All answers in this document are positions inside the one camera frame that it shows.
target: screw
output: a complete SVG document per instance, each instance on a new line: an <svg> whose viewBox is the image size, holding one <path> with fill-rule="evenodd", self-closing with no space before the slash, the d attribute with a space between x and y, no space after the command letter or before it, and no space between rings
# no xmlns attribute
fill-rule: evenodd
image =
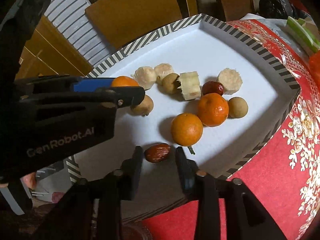
<svg viewBox="0 0 320 240"><path fill-rule="evenodd" d="M87 179L85 179L85 178L81 178L81 179L79 179L78 181L77 181L77 184L78 185L85 185L85 184L87 184Z"/></svg>
<svg viewBox="0 0 320 240"><path fill-rule="evenodd" d="M201 170L198 170L198 171L196 172L196 174L197 174L198 176L200 176L200 177L204 177L205 175L207 175L207 173L206 173L205 171L201 171Z"/></svg>
<svg viewBox="0 0 320 240"><path fill-rule="evenodd" d="M233 179L232 182L233 182L234 184L236 184L236 185L241 185L241 184L242 184L242 180L239 179L239 178Z"/></svg>
<svg viewBox="0 0 320 240"><path fill-rule="evenodd" d="M123 171L122 170L114 170L113 175L115 175L117 177L121 177L123 175Z"/></svg>

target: red tablecloth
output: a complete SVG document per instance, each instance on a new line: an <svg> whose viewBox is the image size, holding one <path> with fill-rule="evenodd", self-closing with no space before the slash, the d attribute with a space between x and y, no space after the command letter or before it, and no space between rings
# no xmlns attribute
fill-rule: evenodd
<svg viewBox="0 0 320 240"><path fill-rule="evenodd" d="M232 178L241 178L288 240L299 239L319 209L320 100L308 66L280 37L256 20L228 22L268 49L292 73L301 93L273 138ZM197 201L144 220L154 240L192 240ZM225 226L224 214L221 215ZM226 239L222 230L222 240Z"/></svg>

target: red date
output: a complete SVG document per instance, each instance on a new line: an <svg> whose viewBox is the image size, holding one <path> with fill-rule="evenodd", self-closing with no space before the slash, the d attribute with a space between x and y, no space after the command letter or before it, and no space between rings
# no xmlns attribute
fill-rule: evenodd
<svg viewBox="0 0 320 240"><path fill-rule="evenodd" d="M223 85L220 82L216 81L208 81L202 86L203 95L210 93L217 93L219 95L223 95Z"/></svg>

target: white plate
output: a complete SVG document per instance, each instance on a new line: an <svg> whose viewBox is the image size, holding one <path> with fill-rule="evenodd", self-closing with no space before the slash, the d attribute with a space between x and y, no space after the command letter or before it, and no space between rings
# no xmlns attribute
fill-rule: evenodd
<svg viewBox="0 0 320 240"><path fill-rule="evenodd" d="M147 41L148 45L136 50ZM272 137L300 91L290 72L260 44L206 15L178 21L138 39L101 64L99 72L88 76L98 76L106 67L100 77L130 76L138 67L160 63L171 64L176 73L197 71L201 84L215 80L226 67L240 73L241 89L224 98L244 98L248 114L242 119L227 119L215 128L205 127L202 138L193 146L196 155L184 149L201 169L222 179L248 162ZM157 84L146 94L154 101L149 116L136 117L129 114L129 109L118 110L114 138L75 155L83 177L100 179L118 169L124 159L130 158L135 145L144 150L158 142L173 145L172 118L183 112L196 114L197 100L177 100L177 96L162 93ZM123 219L152 216L180 204L181 199L174 158L156 164L144 160L135 200L123 201Z"/></svg>

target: human hand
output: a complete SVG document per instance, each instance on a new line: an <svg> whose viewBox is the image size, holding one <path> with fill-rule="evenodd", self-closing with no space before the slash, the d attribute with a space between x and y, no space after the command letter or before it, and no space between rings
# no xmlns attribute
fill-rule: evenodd
<svg viewBox="0 0 320 240"><path fill-rule="evenodd" d="M35 189L36 188L36 173L32 172L24 177L22 177L23 182L26 184L28 188ZM0 184L0 188L7 187L8 183Z"/></svg>

